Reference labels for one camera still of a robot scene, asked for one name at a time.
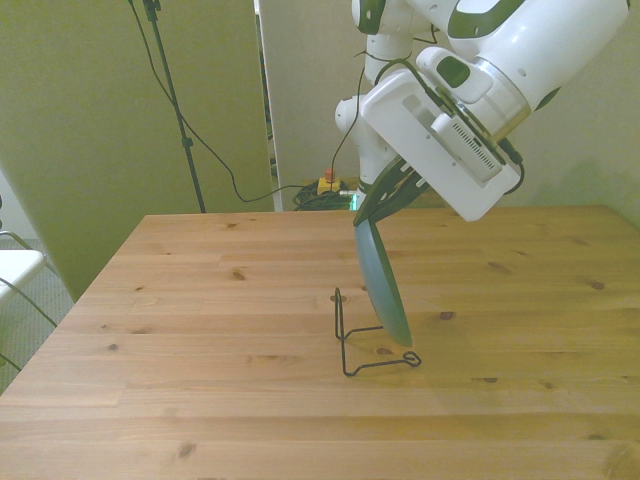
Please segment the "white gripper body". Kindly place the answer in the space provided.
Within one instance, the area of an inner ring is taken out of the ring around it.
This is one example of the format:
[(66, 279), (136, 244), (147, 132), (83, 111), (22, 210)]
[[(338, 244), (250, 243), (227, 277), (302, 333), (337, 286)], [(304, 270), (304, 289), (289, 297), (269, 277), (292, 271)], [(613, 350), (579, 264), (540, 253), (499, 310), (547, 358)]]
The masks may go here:
[(441, 109), (408, 69), (374, 87), (361, 115), (467, 221), (484, 216), (519, 181), (488, 140)]

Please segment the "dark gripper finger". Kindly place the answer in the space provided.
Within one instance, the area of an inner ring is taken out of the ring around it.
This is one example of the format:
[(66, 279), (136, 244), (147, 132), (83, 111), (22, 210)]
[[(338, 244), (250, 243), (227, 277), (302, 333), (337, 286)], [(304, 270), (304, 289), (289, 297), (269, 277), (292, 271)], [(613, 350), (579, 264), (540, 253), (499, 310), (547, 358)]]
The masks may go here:
[(402, 184), (406, 179), (406, 171), (403, 168), (406, 161), (401, 157), (396, 157), (391, 161), (383, 171), (378, 175), (373, 185), (366, 193), (366, 197), (362, 205), (359, 207), (353, 224), (360, 225), (365, 220), (371, 223), (377, 223), (380, 220), (371, 220), (370, 215), (373, 213), (375, 206), (379, 200), (383, 200), (387, 195), (392, 194), (398, 184)]
[(396, 186), (392, 194), (387, 195), (383, 200), (379, 200), (371, 220), (382, 220), (394, 213), (404, 209), (428, 190), (428, 183), (416, 172), (406, 177), (402, 184)]

